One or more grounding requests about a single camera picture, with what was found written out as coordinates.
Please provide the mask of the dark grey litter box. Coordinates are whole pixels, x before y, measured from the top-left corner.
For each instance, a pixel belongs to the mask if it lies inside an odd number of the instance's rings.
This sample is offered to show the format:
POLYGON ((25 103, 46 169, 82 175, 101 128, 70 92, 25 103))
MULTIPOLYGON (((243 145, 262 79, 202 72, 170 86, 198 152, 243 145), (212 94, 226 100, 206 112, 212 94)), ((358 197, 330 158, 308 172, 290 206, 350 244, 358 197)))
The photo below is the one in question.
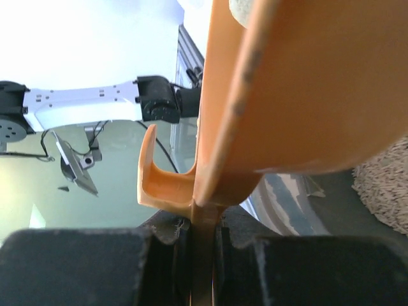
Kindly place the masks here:
POLYGON ((407 241, 407 137, 328 175, 265 175, 241 204, 280 235, 372 235, 407 241))

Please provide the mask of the yellow litter scoop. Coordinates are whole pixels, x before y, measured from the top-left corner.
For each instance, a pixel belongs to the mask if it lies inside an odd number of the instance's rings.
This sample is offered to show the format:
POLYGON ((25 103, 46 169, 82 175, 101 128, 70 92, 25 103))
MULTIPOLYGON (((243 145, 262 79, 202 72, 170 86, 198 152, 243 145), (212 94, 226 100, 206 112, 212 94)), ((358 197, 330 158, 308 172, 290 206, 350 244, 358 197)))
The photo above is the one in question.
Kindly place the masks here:
POLYGON ((210 286, 215 224, 263 175, 352 168, 406 133, 406 1, 255 1, 247 27, 214 1, 194 165, 160 170, 149 127, 138 202, 191 220, 210 286))

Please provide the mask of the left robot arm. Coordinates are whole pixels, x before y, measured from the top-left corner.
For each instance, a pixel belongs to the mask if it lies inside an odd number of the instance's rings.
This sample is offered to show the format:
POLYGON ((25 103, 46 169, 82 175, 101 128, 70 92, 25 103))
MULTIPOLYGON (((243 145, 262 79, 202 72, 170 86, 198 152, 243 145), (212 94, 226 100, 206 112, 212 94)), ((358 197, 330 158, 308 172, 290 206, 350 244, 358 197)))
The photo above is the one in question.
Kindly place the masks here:
POLYGON ((1 82, 1 141, 19 142, 27 135, 70 125, 109 120, 155 121, 177 124, 197 117, 200 85, 176 85, 165 77, 84 89, 34 89, 1 82))

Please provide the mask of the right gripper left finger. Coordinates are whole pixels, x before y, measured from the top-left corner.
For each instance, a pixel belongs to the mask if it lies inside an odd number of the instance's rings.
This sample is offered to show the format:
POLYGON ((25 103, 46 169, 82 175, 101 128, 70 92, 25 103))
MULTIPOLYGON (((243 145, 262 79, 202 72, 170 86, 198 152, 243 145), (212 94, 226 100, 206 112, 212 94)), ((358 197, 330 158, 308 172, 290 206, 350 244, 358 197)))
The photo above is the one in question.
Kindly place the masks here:
POLYGON ((164 211, 135 228, 23 229, 1 246, 2 305, 187 305, 191 223, 164 211))

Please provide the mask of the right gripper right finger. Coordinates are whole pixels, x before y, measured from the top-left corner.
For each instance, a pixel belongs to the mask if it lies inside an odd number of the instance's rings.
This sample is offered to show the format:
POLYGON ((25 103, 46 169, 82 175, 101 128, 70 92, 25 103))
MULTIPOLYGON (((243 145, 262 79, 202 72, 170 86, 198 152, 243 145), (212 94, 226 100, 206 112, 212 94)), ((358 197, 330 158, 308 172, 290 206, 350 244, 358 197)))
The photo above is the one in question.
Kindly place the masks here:
POLYGON ((215 233, 216 305, 406 305, 407 244, 372 235, 279 235, 243 208, 215 233))

